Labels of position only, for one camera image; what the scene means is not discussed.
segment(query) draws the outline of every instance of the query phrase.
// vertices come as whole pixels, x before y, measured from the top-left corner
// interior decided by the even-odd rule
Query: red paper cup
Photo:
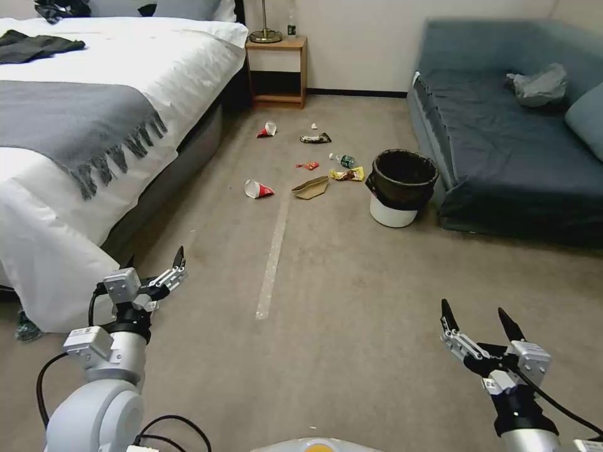
[[[274,136],[276,134],[276,124],[272,121],[268,121],[263,129],[261,129],[256,138]]]
[[[248,179],[245,181],[245,194],[249,198],[258,199],[264,196],[274,195],[274,190],[260,182]]]

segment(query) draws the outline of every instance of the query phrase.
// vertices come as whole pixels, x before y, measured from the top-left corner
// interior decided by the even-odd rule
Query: wall
[[[603,1],[559,0],[553,18],[603,34]]]
[[[31,19],[36,17],[33,0],[0,0],[0,18]]]
[[[289,5],[266,0],[269,28],[286,34]],[[554,5],[555,0],[296,0],[298,34],[308,36],[308,86],[408,91],[425,18],[545,18]],[[245,0],[245,10],[250,30],[261,29],[261,0]]]

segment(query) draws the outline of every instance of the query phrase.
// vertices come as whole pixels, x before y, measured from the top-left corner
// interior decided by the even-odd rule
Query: blue couch
[[[566,101],[519,105],[505,74],[550,63],[568,73]],[[564,122],[603,82],[603,37],[549,20],[434,20],[416,71],[411,119],[442,175],[442,227],[603,245],[603,162]]]

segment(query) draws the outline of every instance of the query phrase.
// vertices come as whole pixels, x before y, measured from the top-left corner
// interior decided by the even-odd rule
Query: white tape line
[[[281,198],[281,205],[278,209],[278,215],[276,217],[276,226],[274,227],[274,234],[272,235],[270,254],[268,255],[266,271],[264,272],[264,282],[262,282],[262,290],[259,293],[256,320],[268,318],[270,302],[272,301],[272,290],[274,289],[274,279],[276,278],[276,268],[278,267],[278,258],[281,254],[281,245],[283,244],[283,236],[285,234],[285,225],[287,223],[287,213],[289,212],[290,201],[291,193],[286,191]]]

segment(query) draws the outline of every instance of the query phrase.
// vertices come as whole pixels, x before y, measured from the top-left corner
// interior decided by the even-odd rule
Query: black cable
[[[526,382],[528,386],[530,386],[535,392],[537,392],[540,397],[549,402],[553,407],[557,408],[564,415],[569,417],[570,419],[576,421],[579,424],[582,424],[586,428],[593,430],[593,432],[597,433],[599,436],[603,436],[603,430],[597,427],[595,424],[591,424],[585,419],[582,419],[577,414],[572,413],[566,407],[562,406],[559,402],[553,399],[550,395],[540,389],[532,380],[530,380],[519,368],[513,369],[513,372],[519,375],[519,377]]]
[[[164,443],[168,443],[171,446],[175,447],[176,449],[178,449],[178,451],[180,452],[187,452],[185,450],[184,447],[180,446],[176,441],[170,439],[170,438],[166,438],[165,436],[160,436],[160,435],[139,435],[139,437],[141,439],[155,439],[157,441],[163,441]]]
[[[90,303],[88,304],[88,326],[94,326],[94,305],[96,303],[96,299],[107,293],[107,288],[102,282],[96,284],[96,288],[94,292],[92,292],[92,297],[90,298]]]
[[[44,424],[44,428],[48,427],[48,411],[46,411],[46,404],[44,403],[44,393],[42,392],[42,382],[44,381],[44,374],[48,370],[50,366],[52,366],[55,362],[59,361],[61,358],[65,358],[67,353],[61,353],[60,355],[55,356],[42,367],[42,370],[38,374],[38,380],[36,381],[36,398],[38,399],[38,410],[40,411],[40,417],[42,418],[42,423]]]
[[[165,416],[160,416],[157,419],[155,419],[154,421],[149,422],[146,427],[144,427],[142,429],[142,431],[138,434],[138,437],[136,438],[136,442],[134,443],[135,446],[140,444],[140,438],[142,438],[145,434],[145,432],[151,428],[152,426],[154,426],[156,423],[160,422],[160,421],[165,421],[167,419],[174,419],[176,421],[180,421],[180,422],[184,422],[187,426],[191,427],[194,431],[197,432],[197,434],[203,439],[206,447],[207,447],[207,452],[212,452],[212,444],[209,441],[209,438],[207,437],[207,435],[205,433],[203,433],[203,430],[201,430],[193,421],[188,420],[185,417],[179,416],[178,414],[167,414]]]
[[[96,290],[92,292],[92,298],[90,298],[90,303],[88,304],[88,326],[94,326],[94,303],[98,295],[96,295]]]

